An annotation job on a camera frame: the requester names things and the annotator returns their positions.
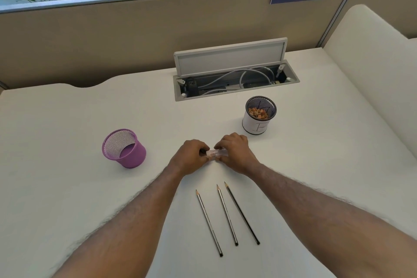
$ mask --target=person's left hand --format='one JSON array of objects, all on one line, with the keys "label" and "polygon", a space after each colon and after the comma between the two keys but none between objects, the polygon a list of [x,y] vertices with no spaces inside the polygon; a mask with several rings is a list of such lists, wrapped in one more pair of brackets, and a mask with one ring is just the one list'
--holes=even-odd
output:
[{"label": "person's left hand", "polygon": [[206,155],[208,150],[207,144],[197,139],[185,141],[169,161],[168,167],[178,170],[182,176],[192,174],[211,159]]}]

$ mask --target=person's left arm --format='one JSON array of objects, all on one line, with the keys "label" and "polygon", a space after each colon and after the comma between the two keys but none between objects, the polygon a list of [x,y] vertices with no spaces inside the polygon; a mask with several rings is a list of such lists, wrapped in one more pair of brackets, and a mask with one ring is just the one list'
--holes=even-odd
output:
[{"label": "person's left arm", "polygon": [[145,277],[181,179],[209,161],[201,149],[210,148],[185,141],[162,173],[82,243],[53,277]]}]

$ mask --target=forearm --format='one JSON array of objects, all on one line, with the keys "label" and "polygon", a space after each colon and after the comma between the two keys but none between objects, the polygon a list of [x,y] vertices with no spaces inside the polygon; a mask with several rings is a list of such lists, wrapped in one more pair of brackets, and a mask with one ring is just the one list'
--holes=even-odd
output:
[{"label": "forearm", "polygon": [[145,277],[182,175],[164,171],[93,233],[55,277]]},{"label": "forearm", "polygon": [[416,241],[378,217],[264,165],[249,177],[310,252],[338,277],[408,277],[417,270]]}]

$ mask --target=hand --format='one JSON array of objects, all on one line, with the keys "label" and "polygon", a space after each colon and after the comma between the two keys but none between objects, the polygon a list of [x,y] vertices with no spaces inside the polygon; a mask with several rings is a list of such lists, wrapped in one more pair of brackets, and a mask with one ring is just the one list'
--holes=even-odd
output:
[{"label": "hand", "polygon": [[210,160],[206,155],[208,150],[207,144],[197,139],[185,141],[169,161],[168,167],[178,170],[181,176],[192,174]]},{"label": "hand", "polygon": [[229,156],[217,156],[216,161],[226,164],[232,170],[241,174],[248,176],[254,168],[260,165],[249,148],[248,138],[244,135],[237,133],[225,135],[214,148],[227,149]]}]

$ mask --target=person's right arm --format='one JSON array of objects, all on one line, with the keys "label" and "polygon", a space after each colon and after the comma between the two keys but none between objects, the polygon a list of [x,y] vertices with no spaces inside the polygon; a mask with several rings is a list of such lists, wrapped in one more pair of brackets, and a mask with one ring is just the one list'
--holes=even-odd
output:
[{"label": "person's right arm", "polygon": [[251,178],[304,246],[337,277],[416,277],[417,241],[380,218],[259,163],[244,135],[215,146],[231,169]]}]

